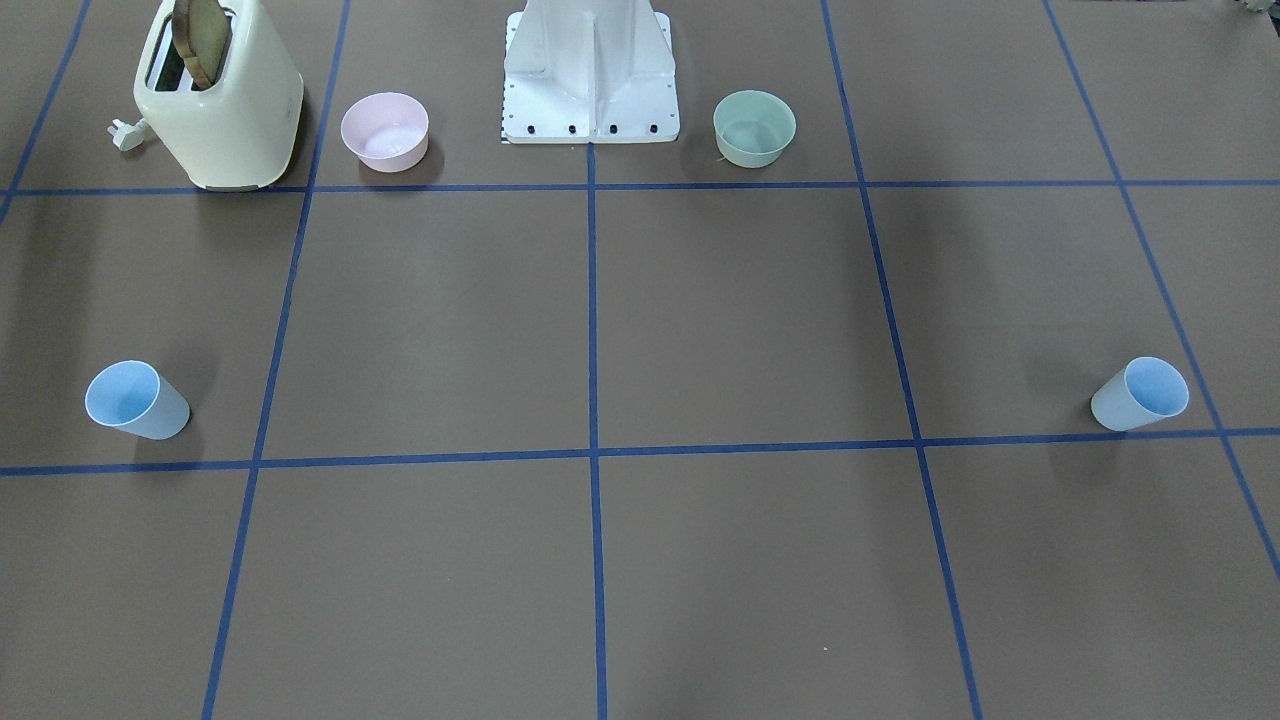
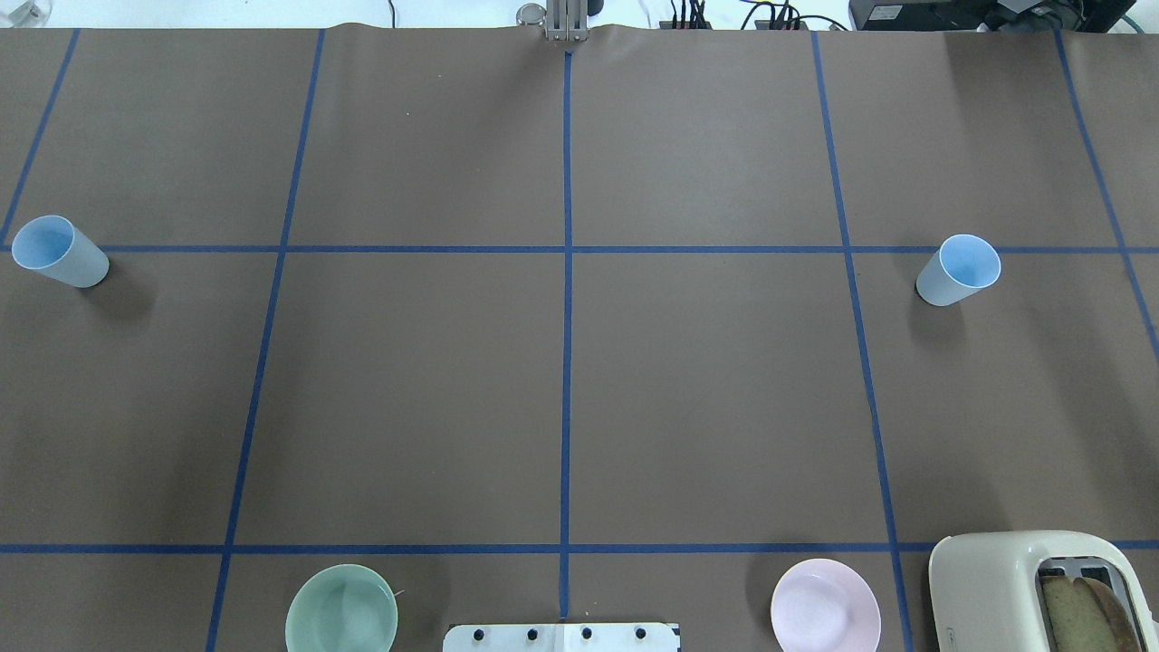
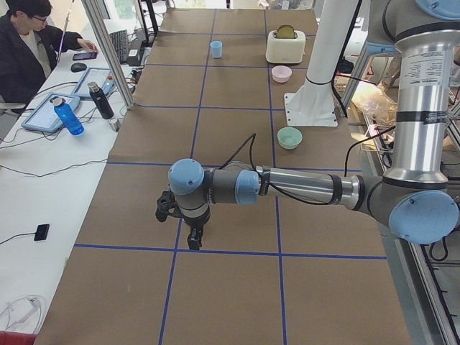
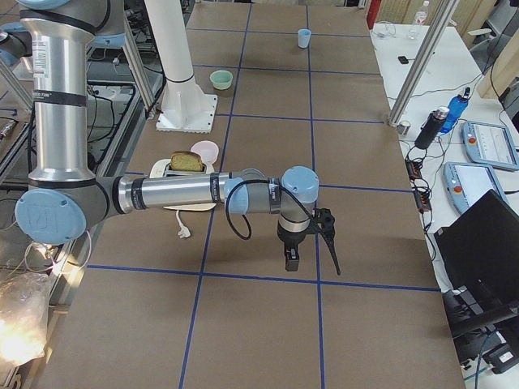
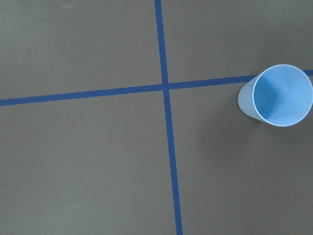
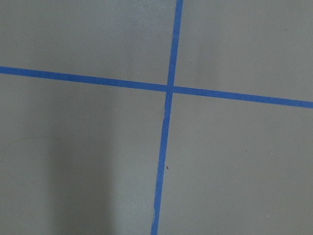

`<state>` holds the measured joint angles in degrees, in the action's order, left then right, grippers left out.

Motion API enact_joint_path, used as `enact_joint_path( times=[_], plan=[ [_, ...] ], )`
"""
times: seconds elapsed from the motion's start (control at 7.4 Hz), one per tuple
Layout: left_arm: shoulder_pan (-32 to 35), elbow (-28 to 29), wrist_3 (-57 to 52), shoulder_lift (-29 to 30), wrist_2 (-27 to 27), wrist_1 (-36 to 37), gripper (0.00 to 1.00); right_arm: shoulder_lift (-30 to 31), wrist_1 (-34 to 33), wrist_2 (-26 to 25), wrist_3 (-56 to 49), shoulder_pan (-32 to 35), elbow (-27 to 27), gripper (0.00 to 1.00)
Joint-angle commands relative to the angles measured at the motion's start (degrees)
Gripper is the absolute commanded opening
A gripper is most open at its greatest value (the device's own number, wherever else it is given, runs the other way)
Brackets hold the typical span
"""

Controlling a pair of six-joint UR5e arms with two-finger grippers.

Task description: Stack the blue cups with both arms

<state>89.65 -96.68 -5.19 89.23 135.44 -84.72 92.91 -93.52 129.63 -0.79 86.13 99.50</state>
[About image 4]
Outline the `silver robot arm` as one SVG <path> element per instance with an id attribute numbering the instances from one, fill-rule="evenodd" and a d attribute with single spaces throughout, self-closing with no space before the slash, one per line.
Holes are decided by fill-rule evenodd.
<path id="1" fill-rule="evenodd" d="M 159 178 L 97 177 L 88 167 L 87 47 L 99 36 L 124 39 L 120 1 L 22 1 L 20 19 L 32 38 L 36 168 L 15 205 L 21 230 L 61 245 L 119 214 L 150 207 L 223 203 L 227 214 L 278 217 L 285 268 L 296 271 L 298 244 L 322 231 L 314 209 L 316 173 L 306 167 L 266 178 L 255 169 Z"/>

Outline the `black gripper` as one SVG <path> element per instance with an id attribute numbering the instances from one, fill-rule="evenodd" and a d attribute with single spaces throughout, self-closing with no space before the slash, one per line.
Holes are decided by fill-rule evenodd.
<path id="1" fill-rule="evenodd" d="M 306 237 L 305 231 L 290 232 L 282 226 L 277 227 L 277 236 L 284 245 L 286 271 L 297 271 L 299 266 L 298 245 Z"/>

